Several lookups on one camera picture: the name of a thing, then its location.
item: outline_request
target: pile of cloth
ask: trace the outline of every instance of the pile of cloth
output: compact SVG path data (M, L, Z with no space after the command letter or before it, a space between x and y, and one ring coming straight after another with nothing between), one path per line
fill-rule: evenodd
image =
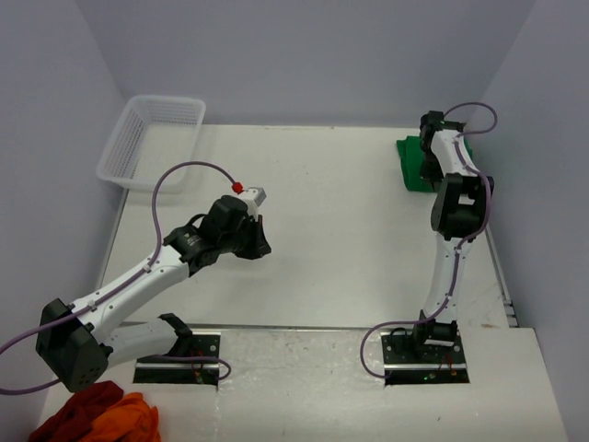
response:
M159 414L141 393L99 382L72 396L29 436L29 442L161 442Z

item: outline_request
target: purple cable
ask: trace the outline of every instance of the purple cable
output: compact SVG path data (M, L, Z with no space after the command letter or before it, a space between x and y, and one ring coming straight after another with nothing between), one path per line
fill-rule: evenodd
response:
M457 282L457 278L458 278L458 265L460 263L460 251L462 249L462 246L464 245L465 242L473 240L479 234L484 232L485 228L487 228L487 225L489 224L489 216L491 214L491 186L489 184L489 179L487 178L487 176L485 174L481 173L480 171L472 168L471 166L469 166L467 164L467 161L465 160L464 156L460 152L458 138L464 137L465 135L486 134L486 133L492 131L495 128L495 126L497 125L497 120L498 120L497 112L495 111L494 108L492 108L491 106L489 106L486 103L481 103L479 101L469 101L466 103L460 103L460 104L454 106L453 108L450 108L449 110L447 110L445 112L444 116L446 117L450 112L452 112L458 108L465 107L465 106L481 106L481 107L491 111L491 114L493 116L493 124L488 129L479 130L479 131L464 132L462 134L458 134L458 136L454 140L454 148L456 150L456 154L458 155L458 159L460 160L460 162L462 163L464 168L467 171L477 175L483 183L483 186L485 188L485 217L483 218L483 221L482 221L482 224L480 225L479 230L468 235L467 237L460 240L460 242L458 242L456 249L455 249L454 271L452 273L452 281L450 282L450 289L448 290L448 293L444 299L444 302L442 302L442 305L440 306L439 309L437 309L434 313L432 313L432 315L429 318L424 318L422 320L390 320L388 322L382 322L380 324L376 324L374 327L372 327L371 329L369 329L366 332L366 334L362 338L362 342L360 343L360 363L362 364L362 367L364 368L366 373L368 373L371 376L374 376L375 378L387 379L388 376L387 375L380 375L380 374L372 371L370 368L368 368L368 365L366 364L366 361L364 359L364 347L366 346L366 342L368 341L368 338L372 335L372 333L374 333L377 330L382 329L384 327L392 327L395 325L421 325L426 322L429 322L430 320L435 319L440 313L442 313L442 311L444 311L445 307L448 305L450 298L454 294L454 290L456 289L456 282Z
M159 252L161 251L161 248L162 248L162 230L159 225L159 221L157 219L157 210L156 210L157 194L159 193L159 188L161 187L162 183L164 182L164 180L167 178L167 176L170 173L172 173L178 169L185 168L187 166L205 166L207 168L218 170L223 175L225 175L229 179L229 181L231 181L231 184L236 183L236 181L233 179L233 177L231 175L229 175L229 173L226 170L220 168L219 166L217 166L213 163L208 163L206 161L186 161L184 163L177 164L173 168L167 170L166 173L164 173L164 175L162 175L161 178L157 181L157 184L154 188L154 192L153 192L152 199L151 199L151 214L154 219L154 227L156 228L156 250L154 251L153 256L151 257L149 262L147 263L147 265L149 267L151 267L154 264L154 262L156 262L157 257L159 256ZM123 289L127 288L129 285L134 283L144 273L145 273L144 269L141 269L138 272L134 273L133 275L131 275L129 277L129 279L120 283L115 288L110 290L108 293L106 293L102 297L98 298L96 300L95 305L102 304L103 302L107 301L108 299L114 297L115 295L120 293ZM66 322L68 322L70 320L74 320L78 316L84 315L85 313L88 313L89 311L90 311L90 307L84 307L84 308L81 308L80 310L78 310L76 313L72 313L71 315L66 316L65 318L61 318L60 320L54 320L52 322L48 322L46 324L43 324L39 327L35 327L34 329L30 329L29 331L25 331L25 332L21 333L19 336L12 338L7 343L0 346L0 355L2 355L2 353L4 353L6 350L8 350L13 345L16 345L20 341L27 339L30 336L33 336L33 335L41 333L41 332L45 332L49 329L52 329L53 327L57 327L58 325L65 324ZM161 356L161 357L162 358L169 358L172 356ZM211 358L211 357L206 357L206 356L194 356L194 357L178 357L177 359L182 360L182 361L187 361L187 362L213 362L213 359L214 359L214 362L226 366L227 370L228 370L225 375L223 375L222 377L219 378L219 380L227 378L227 376L229 376L229 374L231 373L231 366L226 361L219 359L219 358L214 358L214 357ZM22 389L22 390L7 390L7 389L0 388L0 395L19 396L22 394L34 393L34 392L45 390L49 387L52 387L53 385L56 385L59 382L60 382L59 379L54 379L54 380L47 382L45 384L41 384L36 387L29 387L27 389Z

